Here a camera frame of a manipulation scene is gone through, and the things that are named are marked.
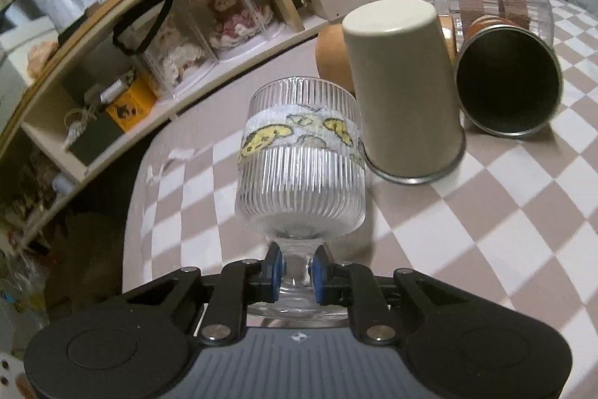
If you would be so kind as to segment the ribbed goblet glass yellow band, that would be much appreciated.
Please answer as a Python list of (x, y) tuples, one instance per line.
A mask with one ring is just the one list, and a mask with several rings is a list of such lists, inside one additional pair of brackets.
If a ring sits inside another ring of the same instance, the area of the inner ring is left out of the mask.
[(278, 299), (255, 315), (339, 321), (346, 311), (317, 303), (310, 275), (317, 248), (356, 231), (366, 216), (366, 168), (355, 97), (333, 82), (293, 76), (252, 96), (237, 159), (236, 216), (279, 245)]

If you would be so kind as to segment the cream upside-down cup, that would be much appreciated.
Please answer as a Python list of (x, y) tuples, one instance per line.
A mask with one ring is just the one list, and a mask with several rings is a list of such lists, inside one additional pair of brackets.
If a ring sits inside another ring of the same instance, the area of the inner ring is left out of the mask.
[(398, 184), (450, 173), (466, 140), (434, 6), (379, 0), (350, 12), (342, 29), (362, 118), (360, 149), (370, 169)]

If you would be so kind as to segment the orange brown cup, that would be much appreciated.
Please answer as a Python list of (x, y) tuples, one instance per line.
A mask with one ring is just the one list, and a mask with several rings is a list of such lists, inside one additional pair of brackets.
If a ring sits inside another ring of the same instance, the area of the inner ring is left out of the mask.
[(320, 78), (355, 94), (348, 50), (340, 24), (329, 24), (319, 32), (315, 45), (315, 64)]

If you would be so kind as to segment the steel cup brown leather sleeve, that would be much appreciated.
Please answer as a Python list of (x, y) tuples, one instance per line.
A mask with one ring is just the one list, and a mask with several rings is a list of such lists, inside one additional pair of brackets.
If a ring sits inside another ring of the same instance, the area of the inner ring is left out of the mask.
[(543, 130), (561, 104), (561, 66), (539, 36), (495, 15), (475, 19), (456, 58), (463, 113), (496, 137), (525, 138)]

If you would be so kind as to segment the checkered beige white cloth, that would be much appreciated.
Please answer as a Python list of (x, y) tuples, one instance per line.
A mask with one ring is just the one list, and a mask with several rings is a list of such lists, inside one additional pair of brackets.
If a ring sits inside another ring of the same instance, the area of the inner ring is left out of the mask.
[[(526, 140), (466, 126), (458, 168), (404, 186), (368, 178), (367, 218), (333, 252), (382, 276), (399, 266), (557, 328), (573, 353), (564, 396), (597, 394), (597, 18), (561, 0), (554, 50), (564, 95), (549, 128)], [(138, 172), (123, 287), (183, 266), (207, 273), (266, 252), (234, 214), (237, 153), (249, 99), (287, 74), (313, 75), (301, 43), (224, 86), (167, 125)]]

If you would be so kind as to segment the dark green small bag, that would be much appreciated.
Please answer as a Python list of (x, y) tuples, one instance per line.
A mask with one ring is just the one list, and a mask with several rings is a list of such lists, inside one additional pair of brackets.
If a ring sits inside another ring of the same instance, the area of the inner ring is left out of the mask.
[(123, 134), (124, 131), (109, 114), (99, 113), (66, 151), (89, 166)]

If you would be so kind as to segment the yellow small box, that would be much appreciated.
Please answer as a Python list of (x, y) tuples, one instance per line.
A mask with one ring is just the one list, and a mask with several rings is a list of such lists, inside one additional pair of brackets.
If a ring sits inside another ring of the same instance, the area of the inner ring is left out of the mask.
[(143, 78), (137, 78), (105, 110), (111, 119), (128, 133), (151, 113), (157, 98)]

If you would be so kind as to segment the doll in clear case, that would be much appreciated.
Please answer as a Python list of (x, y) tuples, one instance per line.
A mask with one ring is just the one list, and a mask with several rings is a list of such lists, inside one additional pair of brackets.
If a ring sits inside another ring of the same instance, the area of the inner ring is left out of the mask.
[(135, 47), (155, 33), (139, 58), (153, 74), (160, 97), (176, 97), (204, 78), (216, 58), (195, 22), (175, 3), (167, 13), (163, 13), (165, 6), (163, 1), (143, 13), (130, 26), (130, 33)]

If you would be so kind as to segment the wooden low shelf unit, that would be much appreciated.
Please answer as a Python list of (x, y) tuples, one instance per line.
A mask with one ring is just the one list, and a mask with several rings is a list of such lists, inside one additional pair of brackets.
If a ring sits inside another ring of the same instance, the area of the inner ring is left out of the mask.
[(20, 252), (142, 137), (373, 0), (105, 0), (25, 52), (1, 132), (1, 248)]

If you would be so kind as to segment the clear glass brown checkered band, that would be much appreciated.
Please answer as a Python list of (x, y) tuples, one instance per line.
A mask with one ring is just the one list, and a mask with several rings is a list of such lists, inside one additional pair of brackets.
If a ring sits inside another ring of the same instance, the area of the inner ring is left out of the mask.
[(554, 15), (549, 0), (433, 0), (440, 16), (451, 16), (457, 49), (470, 26), (484, 15), (498, 16), (527, 28), (544, 43), (554, 44)]

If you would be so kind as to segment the white storage box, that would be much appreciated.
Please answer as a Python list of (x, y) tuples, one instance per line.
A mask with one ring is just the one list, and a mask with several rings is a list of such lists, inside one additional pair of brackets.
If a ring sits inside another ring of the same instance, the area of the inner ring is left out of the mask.
[(33, 78), (27, 73), (28, 53), (47, 40), (58, 40), (54, 23), (47, 16), (1, 34), (1, 130), (4, 130), (25, 92), (33, 84)]

